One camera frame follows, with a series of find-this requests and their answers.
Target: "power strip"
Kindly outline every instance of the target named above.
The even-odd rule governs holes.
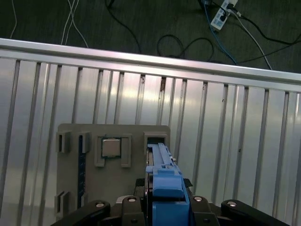
[[[215,17],[213,18],[213,20],[211,22],[211,26],[215,31],[219,32],[222,29],[222,27],[224,26],[224,24],[226,23],[228,17],[230,16],[230,12],[229,12],[229,10],[227,10],[227,5],[229,3],[232,3],[235,6],[237,4],[237,2],[238,2],[238,0],[225,0],[222,3],[221,7],[223,9],[225,9],[228,13],[226,15],[225,20],[222,21],[221,16],[224,15],[224,11],[221,8],[218,10],[218,12],[216,13]]]

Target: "robotic arm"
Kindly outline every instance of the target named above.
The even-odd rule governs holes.
[[[221,207],[205,197],[193,196],[175,159],[163,143],[148,144],[144,184],[117,199],[114,206],[95,200],[52,226],[287,226],[287,224],[237,200]]]

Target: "metal screw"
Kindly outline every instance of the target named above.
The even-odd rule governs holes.
[[[101,207],[103,207],[104,206],[104,204],[103,203],[98,203],[98,204],[96,204],[96,207],[98,207],[98,208],[101,208]]]
[[[237,204],[235,202],[227,202],[227,205],[230,207],[236,207]]]
[[[197,202],[203,201],[203,199],[199,196],[194,197],[194,200],[197,201]]]

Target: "dark carpet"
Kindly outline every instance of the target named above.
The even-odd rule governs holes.
[[[14,0],[18,25],[13,39],[60,44],[63,27],[69,14],[67,0]],[[259,25],[262,31],[275,39],[292,42],[301,33],[300,0],[239,0],[237,9]],[[157,42],[165,34],[176,35],[184,46],[198,37],[209,38],[215,45],[214,61],[233,64],[218,50],[197,0],[116,0],[112,13],[136,34],[142,53],[157,55]],[[209,10],[211,18],[217,8]],[[75,23],[90,48],[137,53],[131,34],[115,22],[104,5],[104,0],[80,0]],[[243,21],[267,54],[285,45],[265,40],[247,21]],[[0,1],[0,37],[9,38],[15,19],[11,0]],[[231,17],[218,37],[238,61],[261,56],[251,38]],[[67,45],[85,44],[71,27]],[[162,40],[163,55],[177,55],[180,47],[171,38]],[[211,47],[206,41],[194,43],[186,52],[186,59],[206,61]],[[301,43],[268,56],[274,70],[301,73]],[[263,58],[242,66],[268,69]]]

